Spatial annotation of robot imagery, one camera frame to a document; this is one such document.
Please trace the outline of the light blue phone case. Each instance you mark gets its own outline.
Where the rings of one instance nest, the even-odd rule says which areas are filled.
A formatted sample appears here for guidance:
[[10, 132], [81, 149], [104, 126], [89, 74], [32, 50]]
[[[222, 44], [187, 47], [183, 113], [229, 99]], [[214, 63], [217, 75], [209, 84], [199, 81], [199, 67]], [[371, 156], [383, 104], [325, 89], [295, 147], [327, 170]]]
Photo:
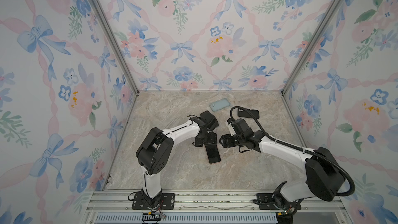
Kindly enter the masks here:
[[213, 112], [217, 112], [224, 108], [229, 107], [230, 105], [231, 105], [231, 103], [229, 102], [229, 100], [227, 98], [223, 98], [223, 99], [220, 99], [220, 100], [210, 103], [209, 107]]

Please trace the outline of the purple-edged black phone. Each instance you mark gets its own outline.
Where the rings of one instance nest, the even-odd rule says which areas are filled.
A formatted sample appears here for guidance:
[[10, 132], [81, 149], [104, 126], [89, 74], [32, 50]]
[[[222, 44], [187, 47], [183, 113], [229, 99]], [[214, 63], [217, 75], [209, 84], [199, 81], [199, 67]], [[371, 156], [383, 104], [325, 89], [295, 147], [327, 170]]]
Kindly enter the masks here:
[[212, 160], [212, 159], [220, 159], [221, 160], [217, 145], [215, 145], [215, 144], [206, 145], [205, 149], [206, 149], [206, 153], [208, 156], [208, 161]]

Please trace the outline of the pink phone case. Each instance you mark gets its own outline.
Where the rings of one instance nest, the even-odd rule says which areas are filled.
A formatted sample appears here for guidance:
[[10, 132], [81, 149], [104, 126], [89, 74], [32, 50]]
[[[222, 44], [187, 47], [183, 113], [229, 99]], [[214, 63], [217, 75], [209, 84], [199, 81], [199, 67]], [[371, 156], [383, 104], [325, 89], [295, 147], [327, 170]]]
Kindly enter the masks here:
[[212, 160], [209, 160], [209, 163], [215, 164], [215, 163], [219, 163], [220, 161], [221, 161], [220, 159], [212, 159]]

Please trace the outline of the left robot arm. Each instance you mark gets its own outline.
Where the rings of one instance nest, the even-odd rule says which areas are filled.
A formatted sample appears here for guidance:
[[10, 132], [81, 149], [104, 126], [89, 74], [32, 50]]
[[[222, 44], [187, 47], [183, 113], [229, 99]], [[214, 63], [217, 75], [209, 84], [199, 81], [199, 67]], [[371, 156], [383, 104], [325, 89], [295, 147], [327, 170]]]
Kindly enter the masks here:
[[165, 168], [174, 146], [189, 139], [194, 139], [195, 147], [216, 144], [214, 129], [218, 126], [217, 118], [205, 111], [199, 116], [190, 115], [187, 122], [170, 129], [152, 128], [136, 152], [144, 176], [140, 192], [143, 199], [151, 205], [160, 202], [160, 172]]

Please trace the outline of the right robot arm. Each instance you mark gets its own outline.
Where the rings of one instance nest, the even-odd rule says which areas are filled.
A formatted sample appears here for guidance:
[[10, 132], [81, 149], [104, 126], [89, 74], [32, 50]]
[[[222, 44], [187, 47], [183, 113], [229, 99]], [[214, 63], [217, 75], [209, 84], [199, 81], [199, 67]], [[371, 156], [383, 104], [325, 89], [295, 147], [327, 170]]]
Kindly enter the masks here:
[[330, 202], [337, 195], [346, 178], [331, 153], [324, 148], [316, 150], [281, 141], [263, 131], [253, 131], [244, 119], [229, 118], [229, 134], [220, 138], [224, 148], [246, 148], [248, 151], [276, 156], [299, 169], [305, 176], [293, 182], [282, 182], [260, 205], [272, 204], [276, 209], [289, 209], [300, 199], [319, 198]]

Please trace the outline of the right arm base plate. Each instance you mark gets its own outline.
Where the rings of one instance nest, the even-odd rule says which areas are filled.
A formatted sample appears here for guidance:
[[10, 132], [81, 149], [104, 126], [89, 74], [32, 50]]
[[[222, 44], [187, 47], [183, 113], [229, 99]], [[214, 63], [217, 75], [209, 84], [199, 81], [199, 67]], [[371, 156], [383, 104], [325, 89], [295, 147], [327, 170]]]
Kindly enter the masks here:
[[281, 196], [274, 196], [272, 193], [258, 193], [253, 203], [259, 207], [260, 210], [277, 210], [293, 212], [296, 209], [302, 209], [298, 201], [288, 202]]

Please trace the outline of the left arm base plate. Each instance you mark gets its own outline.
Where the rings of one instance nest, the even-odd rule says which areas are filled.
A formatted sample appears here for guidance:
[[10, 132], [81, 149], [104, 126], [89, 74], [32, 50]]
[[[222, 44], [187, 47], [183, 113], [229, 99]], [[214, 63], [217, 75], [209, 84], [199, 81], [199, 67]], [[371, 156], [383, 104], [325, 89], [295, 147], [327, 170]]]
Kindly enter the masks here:
[[129, 194], [127, 199], [132, 202], [133, 210], [173, 210], [175, 205], [174, 193], [160, 192], [152, 199], [143, 191], [136, 191]]

